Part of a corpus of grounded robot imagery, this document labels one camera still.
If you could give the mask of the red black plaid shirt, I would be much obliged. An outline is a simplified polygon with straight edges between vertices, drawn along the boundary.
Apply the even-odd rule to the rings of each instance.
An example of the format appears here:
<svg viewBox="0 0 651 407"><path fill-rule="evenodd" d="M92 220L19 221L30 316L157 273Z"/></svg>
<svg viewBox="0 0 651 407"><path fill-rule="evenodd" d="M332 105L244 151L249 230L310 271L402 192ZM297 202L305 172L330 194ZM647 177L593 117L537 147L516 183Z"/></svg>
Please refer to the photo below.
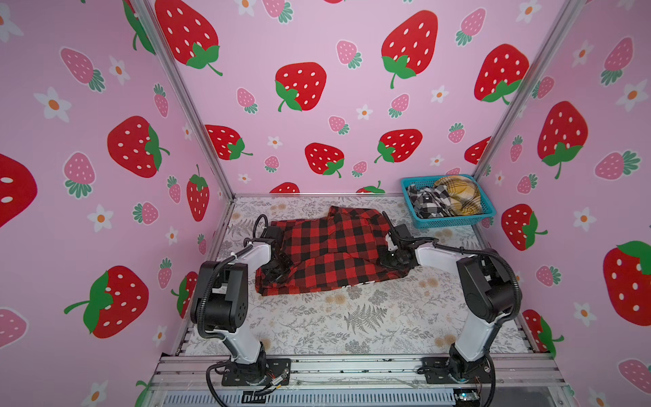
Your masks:
<svg viewBox="0 0 651 407"><path fill-rule="evenodd" d="M332 206L318 219L277 220L265 237L281 237L279 257L257 269L262 296L318 293L407 276L414 267L391 259L388 220L373 209Z"/></svg>

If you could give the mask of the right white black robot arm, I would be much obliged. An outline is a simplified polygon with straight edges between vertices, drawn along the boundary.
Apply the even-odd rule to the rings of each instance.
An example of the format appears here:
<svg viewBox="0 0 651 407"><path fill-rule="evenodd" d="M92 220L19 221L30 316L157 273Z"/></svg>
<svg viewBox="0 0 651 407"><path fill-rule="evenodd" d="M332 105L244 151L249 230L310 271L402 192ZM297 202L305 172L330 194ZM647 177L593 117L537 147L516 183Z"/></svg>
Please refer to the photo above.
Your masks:
<svg viewBox="0 0 651 407"><path fill-rule="evenodd" d="M405 225L389 226L381 264L395 271L417 266L454 267L469 310L447 370L462 382L489 360L494 339L505 322L520 314L522 292L509 263L493 249L474 250L441 244L435 237L413 237Z"/></svg>

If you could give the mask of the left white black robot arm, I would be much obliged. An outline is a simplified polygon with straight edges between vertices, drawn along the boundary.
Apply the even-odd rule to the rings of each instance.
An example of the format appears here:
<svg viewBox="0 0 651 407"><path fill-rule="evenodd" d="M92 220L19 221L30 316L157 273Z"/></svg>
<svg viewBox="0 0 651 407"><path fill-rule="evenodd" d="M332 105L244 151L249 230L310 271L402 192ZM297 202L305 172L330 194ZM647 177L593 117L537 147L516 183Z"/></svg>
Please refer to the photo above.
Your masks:
<svg viewBox="0 0 651 407"><path fill-rule="evenodd" d="M221 261L200 266L198 283L190 307L190 318L198 335L220 340L239 366L263 366L264 345L245 325L249 309L249 273L281 263L283 232L266 227L260 237Z"/></svg>

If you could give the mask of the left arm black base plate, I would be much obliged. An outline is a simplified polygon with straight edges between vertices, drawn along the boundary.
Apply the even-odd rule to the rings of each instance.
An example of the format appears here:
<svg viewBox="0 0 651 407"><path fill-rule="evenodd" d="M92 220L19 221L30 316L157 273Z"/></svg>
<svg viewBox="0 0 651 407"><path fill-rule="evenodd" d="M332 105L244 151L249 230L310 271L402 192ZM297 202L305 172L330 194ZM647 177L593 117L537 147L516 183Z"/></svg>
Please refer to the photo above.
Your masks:
<svg viewBox="0 0 651 407"><path fill-rule="evenodd" d="M292 360L271 358L251 365L229 362L224 368L223 387L288 385Z"/></svg>

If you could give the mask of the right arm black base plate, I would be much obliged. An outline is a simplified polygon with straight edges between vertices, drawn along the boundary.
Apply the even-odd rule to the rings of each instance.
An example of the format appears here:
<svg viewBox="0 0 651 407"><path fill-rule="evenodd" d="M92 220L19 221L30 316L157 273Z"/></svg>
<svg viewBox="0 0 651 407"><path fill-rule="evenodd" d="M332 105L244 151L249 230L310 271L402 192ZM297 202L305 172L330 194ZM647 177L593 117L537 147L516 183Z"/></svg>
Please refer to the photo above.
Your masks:
<svg viewBox="0 0 651 407"><path fill-rule="evenodd" d="M486 357L468 362L463 358L425 357L416 373L428 384L490 384L495 378Z"/></svg>

